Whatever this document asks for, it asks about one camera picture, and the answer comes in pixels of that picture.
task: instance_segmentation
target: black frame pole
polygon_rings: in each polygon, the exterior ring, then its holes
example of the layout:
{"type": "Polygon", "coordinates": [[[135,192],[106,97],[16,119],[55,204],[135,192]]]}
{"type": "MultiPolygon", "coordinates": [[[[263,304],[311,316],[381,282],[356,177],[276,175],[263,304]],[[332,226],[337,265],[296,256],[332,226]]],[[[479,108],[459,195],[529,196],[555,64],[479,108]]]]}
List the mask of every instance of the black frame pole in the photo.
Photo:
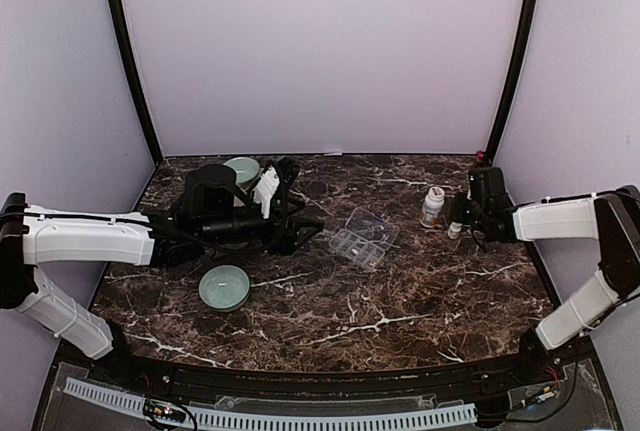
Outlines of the black frame pole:
{"type": "Polygon", "coordinates": [[[500,146],[500,140],[504,134],[504,129],[507,126],[509,111],[513,104],[513,97],[516,94],[518,79],[520,78],[522,63],[524,62],[524,55],[527,50],[527,42],[529,41],[529,32],[531,31],[531,22],[533,21],[535,7],[536,0],[522,0],[520,20],[518,22],[516,39],[513,44],[513,53],[511,54],[511,61],[509,62],[507,78],[504,83],[504,89],[502,90],[502,97],[500,98],[496,118],[493,122],[493,128],[491,129],[491,136],[489,137],[487,148],[484,151],[483,161],[486,165],[493,163],[496,153],[498,152],[498,147],[500,146]]]}
{"type": "Polygon", "coordinates": [[[133,48],[131,47],[131,40],[129,39],[129,31],[127,29],[127,21],[124,15],[122,0],[109,0],[109,8],[111,10],[113,28],[115,29],[118,47],[120,48],[120,58],[122,59],[124,72],[127,76],[129,89],[131,90],[133,104],[136,108],[136,113],[138,114],[138,120],[140,121],[140,126],[142,127],[147,147],[149,148],[151,157],[157,166],[162,162],[164,157],[162,156],[158,136],[153,128],[153,122],[151,121],[151,115],[149,114],[149,107],[147,106],[147,101],[145,100],[144,92],[142,91],[142,83],[140,82],[138,68],[133,56],[133,48]]]}

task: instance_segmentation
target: white cable tie strip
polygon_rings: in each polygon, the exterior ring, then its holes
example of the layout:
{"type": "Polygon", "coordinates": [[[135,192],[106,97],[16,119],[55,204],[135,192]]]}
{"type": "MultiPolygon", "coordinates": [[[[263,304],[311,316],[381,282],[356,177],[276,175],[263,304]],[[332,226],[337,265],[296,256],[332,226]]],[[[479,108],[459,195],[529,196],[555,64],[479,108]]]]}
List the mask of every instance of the white cable tie strip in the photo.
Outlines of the white cable tie strip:
{"type": "MultiPolygon", "coordinates": [[[[121,390],[74,378],[67,378],[64,393],[115,412],[146,419],[142,414],[144,397],[135,393],[123,393],[121,390]]],[[[473,403],[405,413],[363,416],[282,416],[234,413],[192,405],[186,407],[193,413],[198,429],[209,431],[220,429],[230,431],[310,431],[312,429],[316,431],[423,431],[477,422],[476,407],[473,403]]],[[[182,424],[160,417],[156,419],[163,424],[193,429],[189,419],[182,424]]]]}
{"type": "Polygon", "coordinates": [[[590,331],[593,331],[596,328],[591,327],[588,323],[585,323],[584,320],[582,319],[582,316],[580,316],[580,313],[578,312],[578,308],[576,308],[576,305],[573,304],[573,298],[569,298],[569,305],[571,306],[571,309],[573,309],[573,312],[576,315],[576,318],[578,318],[578,321],[580,321],[580,324],[582,325],[583,328],[586,328],[590,331]]]}
{"type": "Polygon", "coordinates": [[[62,336],[65,332],[69,330],[71,326],[73,326],[78,322],[78,304],[76,303],[76,300],[73,298],[71,298],[71,302],[73,303],[73,319],[69,321],[67,325],[64,328],[62,328],[60,331],[53,333],[53,337],[56,339],[62,336]]]}

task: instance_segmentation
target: wire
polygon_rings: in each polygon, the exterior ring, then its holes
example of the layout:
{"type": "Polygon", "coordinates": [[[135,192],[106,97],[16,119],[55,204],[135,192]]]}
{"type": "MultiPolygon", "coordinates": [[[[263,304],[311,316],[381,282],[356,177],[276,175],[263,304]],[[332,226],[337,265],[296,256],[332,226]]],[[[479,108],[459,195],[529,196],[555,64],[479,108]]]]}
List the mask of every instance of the wire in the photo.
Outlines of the wire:
{"type": "MultiPolygon", "coordinates": [[[[556,414],[558,414],[560,411],[562,411],[571,401],[571,398],[573,397],[573,394],[576,390],[576,383],[578,382],[578,361],[576,360],[575,362],[575,367],[573,368],[573,383],[571,383],[571,390],[569,391],[569,394],[567,395],[567,398],[556,408],[554,409],[551,413],[547,414],[546,416],[543,416],[542,418],[537,418],[537,419],[520,419],[520,418],[503,418],[503,419],[497,419],[497,418],[489,418],[489,419],[484,419],[483,416],[491,416],[489,414],[485,414],[485,415],[479,415],[480,421],[488,421],[488,422],[501,422],[501,423],[531,423],[531,424],[535,424],[535,423],[541,423],[543,421],[546,421],[548,419],[551,419],[553,416],[555,416],[556,414]]],[[[512,411],[516,411],[516,409],[511,409],[509,411],[505,411],[504,413],[501,414],[509,414],[512,411]]]]}
{"type": "MultiPolygon", "coordinates": [[[[125,386],[123,386],[122,384],[118,383],[115,379],[113,379],[111,376],[109,376],[100,366],[97,366],[95,363],[92,363],[92,368],[99,371],[100,374],[102,374],[105,378],[107,378],[109,381],[111,381],[112,384],[115,384],[116,386],[118,386],[119,388],[125,389],[127,391],[130,392],[137,392],[134,391],[132,389],[129,389],[125,386]]],[[[175,406],[176,408],[181,409],[182,411],[185,412],[185,414],[187,416],[189,416],[189,419],[191,420],[191,424],[193,425],[192,429],[193,431],[198,431],[198,421],[196,420],[196,417],[193,415],[193,413],[189,410],[189,408],[187,408],[186,406],[183,406],[180,403],[175,403],[173,401],[170,401],[169,399],[167,399],[165,396],[158,396],[153,394],[152,391],[152,385],[151,385],[151,380],[149,379],[149,376],[146,375],[146,373],[141,373],[141,376],[144,378],[146,385],[147,385],[147,393],[144,394],[145,398],[153,398],[153,399],[157,399],[159,401],[164,401],[165,403],[169,403],[172,406],[175,406]]],[[[158,423],[157,421],[155,421],[155,418],[151,418],[153,422],[157,423],[158,425],[164,426],[162,423],[158,423]]]]}
{"type": "Polygon", "coordinates": [[[553,386],[559,387],[560,386],[560,380],[558,379],[558,373],[556,372],[556,370],[553,369],[551,366],[549,366],[547,368],[547,373],[549,373],[551,376],[553,376],[553,379],[554,379],[553,386]]]}

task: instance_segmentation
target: clear plastic box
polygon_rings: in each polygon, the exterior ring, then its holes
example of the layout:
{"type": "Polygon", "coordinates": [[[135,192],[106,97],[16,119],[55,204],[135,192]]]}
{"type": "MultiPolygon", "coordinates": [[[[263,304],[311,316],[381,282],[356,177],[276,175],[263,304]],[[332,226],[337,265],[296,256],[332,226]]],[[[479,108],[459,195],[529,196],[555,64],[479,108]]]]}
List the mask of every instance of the clear plastic box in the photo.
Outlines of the clear plastic box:
{"type": "Polygon", "coordinates": [[[395,224],[356,208],[345,227],[331,238],[329,246],[358,266],[371,270],[378,267],[399,232],[395,224]]]}

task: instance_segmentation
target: cable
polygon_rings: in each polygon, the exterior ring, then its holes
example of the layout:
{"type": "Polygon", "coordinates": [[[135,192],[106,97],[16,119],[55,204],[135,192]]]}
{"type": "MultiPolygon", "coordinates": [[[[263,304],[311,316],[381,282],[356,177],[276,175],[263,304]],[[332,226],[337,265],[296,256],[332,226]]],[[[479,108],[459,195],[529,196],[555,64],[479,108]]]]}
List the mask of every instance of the cable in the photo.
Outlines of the cable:
{"type": "MultiPolygon", "coordinates": [[[[491,416],[495,415],[494,414],[484,414],[484,415],[478,415],[479,420],[480,421],[488,421],[488,422],[500,422],[500,423],[531,423],[531,424],[535,424],[535,423],[541,423],[543,421],[546,421],[550,418],[552,418],[553,416],[555,416],[556,414],[558,414],[560,411],[562,411],[571,401],[571,398],[573,397],[573,394],[576,390],[576,383],[578,382],[578,366],[579,363],[577,361],[577,356],[578,352],[577,352],[577,348],[576,348],[576,362],[575,362],[575,367],[573,368],[573,383],[571,383],[571,390],[569,391],[569,394],[567,395],[567,398],[556,408],[554,409],[551,413],[549,413],[546,416],[543,416],[542,418],[536,418],[536,419],[520,419],[520,418],[503,418],[503,419],[498,419],[498,418],[493,418],[491,416]],[[484,419],[484,416],[490,416],[489,419],[484,419]]],[[[503,413],[500,413],[501,415],[506,415],[511,413],[512,411],[516,411],[517,409],[520,409],[522,407],[522,403],[520,403],[519,407],[514,407],[508,411],[505,411],[503,413]]]]}
{"type": "MultiPolygon", "coordinates": [[[[113,379],[111,376],[109,376],[109,375],[108,375],[108,374],[107,374],[107,373],[106,373],[102,368],[100,368],[100,366],[95,365],[95,363],[92,363],[92,366],[91,366],[91,367],[92,367],[93,369],[95,369],[95,370],[99,371],[99,372],[100,372],[100,374],[102,374],[105,378],[107,378],[109,381],[111,381],[111,383],[112,383],[112,384],[114,384],[114,385],[118,386],[119,388],[125,389],[126,391],[134,392],[134,393],[136,393],[136,392],[137,392],[137,391],[134,391],[134,390],[132,390],[132,389],[129,389],[129,388],[127,388],[127,387],[123,386],[122,384],[118,383],[115,379],[113,379]]],[[[167,399],[167,398],[166,398],[166,397],[164,397],[164,396],[158,396],[158,395],[156,395],[156,394],[153,394],[153,393],[152,393],[152,389],[153,389],[153,388],[152,388],[152,386],[151,386],[151,380],[150,380],[150,379],[149,379],[149,377],[146,375],[146,373],[142,373],[142,375],[141,375],[141,376],[144,378],[144,380],[145,380],[145,382],[146,382],[146,384],[147,384],[147,393],[143,394],[143,396],[144,396],[145,398],[153,398],[153,399],[157,399],[158,401],[164,401],[165,403],[169,403],[169,404],[171,404],[172,406],[175,406],[176,408],[181,409],[182,411],[184,411],[184,412],[185,412],[185,414],[186,414],[187,416],[189,416],[189,419],[191,420],[191,424],[193,424],[193,427],[192,427],[193,431],[198,431],[198,421],[196,420],[196,417],[193,415],[193,413],[192,413],[192,412],[191,412],[191,411],[190,411],[186,406],[183,406],[183,405],[182,405],[182,404],[180,404],[180,403],[175,403],[175,402],[173,402],[173,401],[170,401],[169,399],[167,399]]],[[[164,426],[162,423],[158,423],[157,421],[155,421],[155,422],[156,422],[156,424],[158,424],[158,425],[164,426]]]]}

